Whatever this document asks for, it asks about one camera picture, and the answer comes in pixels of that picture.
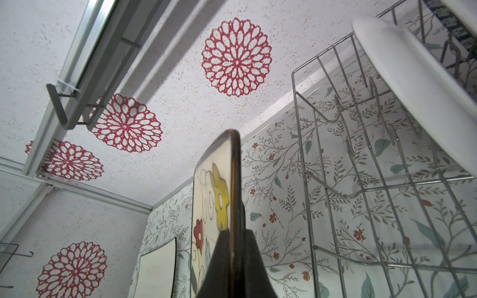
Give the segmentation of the black square floral plate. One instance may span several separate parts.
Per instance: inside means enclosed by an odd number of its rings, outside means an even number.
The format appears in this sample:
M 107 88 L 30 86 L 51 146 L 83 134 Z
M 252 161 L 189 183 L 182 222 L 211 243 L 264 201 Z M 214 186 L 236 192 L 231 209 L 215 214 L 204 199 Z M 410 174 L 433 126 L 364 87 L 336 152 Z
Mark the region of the black square floral plate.
M 225 130 L 207 148 L 193 174 L 190 296 L 204 282 L 219 233 L 230 232 L 229 298 L 243 292 L 245 222 L 240 170 L 240 134 Z

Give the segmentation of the white square plate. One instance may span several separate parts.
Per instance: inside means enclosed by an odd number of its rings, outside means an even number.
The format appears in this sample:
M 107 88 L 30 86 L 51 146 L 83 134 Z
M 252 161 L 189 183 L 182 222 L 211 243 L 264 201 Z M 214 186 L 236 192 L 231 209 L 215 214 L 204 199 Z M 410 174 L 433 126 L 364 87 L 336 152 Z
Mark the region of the white square plate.
M 176 238 L 140 257 L 135 298 L 171 298 L 176 271 Z

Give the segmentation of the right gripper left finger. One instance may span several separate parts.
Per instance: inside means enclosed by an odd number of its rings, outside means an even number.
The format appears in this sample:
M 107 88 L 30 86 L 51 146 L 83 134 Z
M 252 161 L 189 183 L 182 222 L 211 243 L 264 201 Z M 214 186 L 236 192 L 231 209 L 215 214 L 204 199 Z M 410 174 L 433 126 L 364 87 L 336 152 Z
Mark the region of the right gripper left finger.
M 221 231 L 211 257 L 198 298 L 228 298 L 230 281 L 230 248 L 228 230 Z

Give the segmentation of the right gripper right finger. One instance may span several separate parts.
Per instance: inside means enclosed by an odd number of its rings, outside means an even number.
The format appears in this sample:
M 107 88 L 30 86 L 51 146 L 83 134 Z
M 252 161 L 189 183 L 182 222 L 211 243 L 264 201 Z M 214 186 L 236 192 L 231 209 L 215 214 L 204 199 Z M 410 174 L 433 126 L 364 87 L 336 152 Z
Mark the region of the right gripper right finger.
M 277 298 L 251 230 L 245 231 L 244 262 L 245 298 Z

